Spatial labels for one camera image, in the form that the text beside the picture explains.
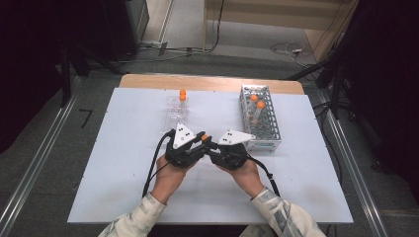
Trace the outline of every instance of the hand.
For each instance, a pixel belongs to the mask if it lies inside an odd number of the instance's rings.
[[[186,173],[195,165],[188,168],[177,168],[167,162],[164,155],[157,159],[156,169],[165,167],[157,173],[156,183],[151,191],[151,194],[163,204],[167,203],[169,197],[181,186]]]
[[[251,198],[255,198],[264,189],[258,167],[251,160],[247,160],[241,168],[234,171],[219,166],[218,168],[230,174],[237,185]]]

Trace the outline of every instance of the orange gripper tip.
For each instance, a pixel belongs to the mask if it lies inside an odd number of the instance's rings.
[[[207,138],[209,138],[208,135],[204,134],[203,136],[201,136],[201,140],[207,140]]]
[[[250,100],[251,100],[251,101],[256,101],[256,100],[258,100],[258,96],[256,96],[256,95],[251,95],[251,96],[250,96]]]
[[[265,103],[263,103],[263,102],[258,102],[258,108],[259,109],[262,109],[262,108],[264,108],[265,107]]]

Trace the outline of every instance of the white sleeve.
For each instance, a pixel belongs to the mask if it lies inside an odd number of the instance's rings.
[[[147,194],[132,212],[115,219],[99,237],[147,236],[165,208],[166,205]]]
[[[325,236],[307,211],[267,188],[251,201],[280,237]]]

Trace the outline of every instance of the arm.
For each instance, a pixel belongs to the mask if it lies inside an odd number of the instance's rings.
[[[220,169],[229,173],[252,198],[252,203],[279,236],[324,236],[308,212],[263,186],[253,161],[247,160],[242,168],[235,171]]]
[[[167,164],[164,156],[157,160],[157,170]],[[141,203],[130,213],[123,214],[110,223],[99,237],[118,236],[147,236],[166,207],[170,196],[182,184],[188,169],[180,169],[166,165],[157,173],[156,182],[150,194],[147,194]]]

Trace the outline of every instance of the person's left hand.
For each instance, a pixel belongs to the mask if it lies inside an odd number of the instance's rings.
[[[164,155],[157,159],[156,170],[167,164],[167,160]],[[161,169],[156,175],[156,183],[154,185],[151,194],[161,203],[165,204],[169,200],[169,197],[175,193],[175,191],[181,186],[186,173],[194,166],[188,168],[177,168],[172,164],[167,164],[166,167]]]

